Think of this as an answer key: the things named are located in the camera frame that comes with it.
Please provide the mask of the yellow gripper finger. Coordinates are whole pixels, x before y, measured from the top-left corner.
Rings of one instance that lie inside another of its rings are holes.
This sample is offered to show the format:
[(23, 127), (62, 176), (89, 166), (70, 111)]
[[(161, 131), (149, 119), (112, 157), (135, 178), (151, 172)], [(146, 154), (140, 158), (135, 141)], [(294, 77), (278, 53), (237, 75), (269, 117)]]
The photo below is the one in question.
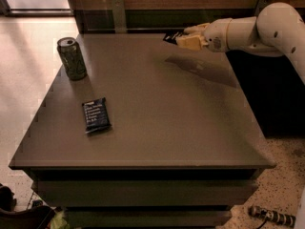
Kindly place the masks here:
[(208, 46), (205, 38), (199, 34), (182, 35), (175, 39), (179, 48), (188, 49), (192, 51), (200, 51)]
[(209, 23), (203, 23), (196, 26), (187, 27), (184, 32), (186, 34), (192, 34), (192, 33), (202, 33), (204, 30), (206, 30), (210, 26)]

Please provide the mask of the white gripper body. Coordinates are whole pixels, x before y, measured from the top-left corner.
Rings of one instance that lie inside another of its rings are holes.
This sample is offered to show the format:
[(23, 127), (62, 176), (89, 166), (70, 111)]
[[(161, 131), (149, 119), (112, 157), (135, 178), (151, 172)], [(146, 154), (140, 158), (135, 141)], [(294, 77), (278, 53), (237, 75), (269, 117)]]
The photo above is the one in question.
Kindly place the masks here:
[(206, 41), (208, 42), (207, 48), (212, 52), (226, 52), (227, 32), (231, 18), (218, 19), (213, 21), (203, 32)]

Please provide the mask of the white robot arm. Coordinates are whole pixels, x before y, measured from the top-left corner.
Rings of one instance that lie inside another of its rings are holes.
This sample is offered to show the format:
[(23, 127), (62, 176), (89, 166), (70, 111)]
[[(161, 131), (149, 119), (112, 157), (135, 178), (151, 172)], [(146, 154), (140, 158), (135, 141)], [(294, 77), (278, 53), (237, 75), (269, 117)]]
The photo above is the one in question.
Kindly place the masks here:
[(212, 52), (241, 50), (258, 56), (286, 56), (305, 83), (305, 22), (294, 7), (277, 2), (257, 16), (224, 18), (184, 29), (180, 48)]

